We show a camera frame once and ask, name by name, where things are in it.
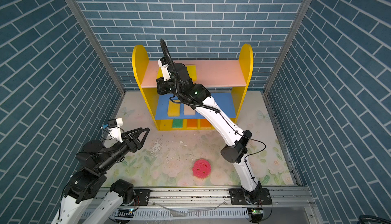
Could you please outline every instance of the blue brick wallpaper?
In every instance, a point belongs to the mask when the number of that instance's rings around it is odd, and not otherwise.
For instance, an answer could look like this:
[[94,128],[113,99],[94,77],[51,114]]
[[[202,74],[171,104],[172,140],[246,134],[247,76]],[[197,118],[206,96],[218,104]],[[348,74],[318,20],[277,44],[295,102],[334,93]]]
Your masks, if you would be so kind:
[[325,223],[391,219],[391,0],[312,0],[269,98]]
[[159,39],[179,60],[255,59],[250,89],[262,90],[302,0],[77,0],[127,90],[135,45],[162,57]]
[[119,92],[64,0],[0,0],[0,223],[46,223]]

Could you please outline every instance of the pink round sponge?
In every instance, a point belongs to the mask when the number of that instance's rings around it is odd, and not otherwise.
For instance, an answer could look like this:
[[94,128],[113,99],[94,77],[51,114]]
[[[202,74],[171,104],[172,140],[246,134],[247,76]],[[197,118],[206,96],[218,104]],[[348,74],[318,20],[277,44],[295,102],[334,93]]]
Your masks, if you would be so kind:
[[195,177],[204,179],[209,176],[211,170],[212,169],[210,168],[209,162],[205,159],[200,159],[194,163],[193,175]]

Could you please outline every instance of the floral floor mat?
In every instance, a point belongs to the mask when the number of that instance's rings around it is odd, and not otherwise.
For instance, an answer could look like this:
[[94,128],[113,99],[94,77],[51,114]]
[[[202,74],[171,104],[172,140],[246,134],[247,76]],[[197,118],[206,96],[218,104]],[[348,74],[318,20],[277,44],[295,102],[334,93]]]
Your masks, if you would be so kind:
[[[149,127],[150,133],[141,150],[128,153],[123,162],[107,172],[103,187],[110,187],[120,178],[138,187],[241,184],[233,165],[220,154],[225,143],[216,130],[158,131],[140,92],[126,93],[118,117],[122,117],[125,131]],[[266,143],[264,151],[248,157],[262,185],[293,184],[260,92],[247,92],[237,124],[243,130],[249,129],[253,139]],[[105,145],[114,143],[106,141]],[[249,153],[262,148],[259,142],[250,141],[247,145]],[[212,171],[206,179],[193,176],[193,164],[198,159],[211,164]]]

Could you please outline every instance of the pink shelf board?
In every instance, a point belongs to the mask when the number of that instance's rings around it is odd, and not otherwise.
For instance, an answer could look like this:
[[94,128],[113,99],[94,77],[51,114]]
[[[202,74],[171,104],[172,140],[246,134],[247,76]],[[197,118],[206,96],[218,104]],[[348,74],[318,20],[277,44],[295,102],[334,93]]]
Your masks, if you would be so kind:
[[[237,60],[179,60],[176,63],[195,65],[197,81],[205,87],[246,86],[239,61]],[[156,88],[158,62],[150,60],[145,71],[142,88]]]

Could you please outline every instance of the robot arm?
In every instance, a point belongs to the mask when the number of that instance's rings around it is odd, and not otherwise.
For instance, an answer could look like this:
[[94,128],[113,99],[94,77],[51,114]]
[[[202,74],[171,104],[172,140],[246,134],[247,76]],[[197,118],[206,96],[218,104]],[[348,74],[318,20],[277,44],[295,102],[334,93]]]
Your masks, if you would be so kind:
[[[76,154],[83,168],[77,171],[65,186],[60,209],[52,224],[77,223],[107,179],[106,172],[128,152],[135,153],[143,147],[149,128],[137,128],[120,133],[121,125],[122,119],[117,118],[109,120],[109,124],[104,126],[108,128],[106,131],[111,137],[117,139],[110,148],[106,148],[100,140],[92,140],[84,144],[81,151]],[[102,224],[122,203],[129,204],[132,201],[134,201],[133,185],[120,179],[112,184],[103,202],[84,223]]]
[[235,125],[230,118],[220,109],[212,96],[203,101],[204,105],[219,109],[220,113],[215,113],[210,109],[196,108],[196,111],[203,115],[224,139],[226,146],[221,150],[221,155],[229,163],[233,163],[236,172],[241,180],[242,188],[252,192],[256,187],[258,180],[253,177],[254,173],[250,165],[246,165],[244,158],[247,156],[246,144],[251,138],[252,133],[247,130],[243,131]]
[[163,39],[160,39],[164,57],[159,60],[159,66],[164,74],[168,75],[156,79],[159,95],[174,94],[181,103],[191,106],[203,115],[223,137],[226,146],[221,155],[228,162],[233,163],[239,178],[246,200],[257,203],[263,191],[261,183],[254,177],[251,166],[247,164],[246,145],[252,136],[249,130],[243,131],[235,125],[227,115],[221,111],[211,93],[201,84],[193,84],[187,68],[181,63],[174,63]]

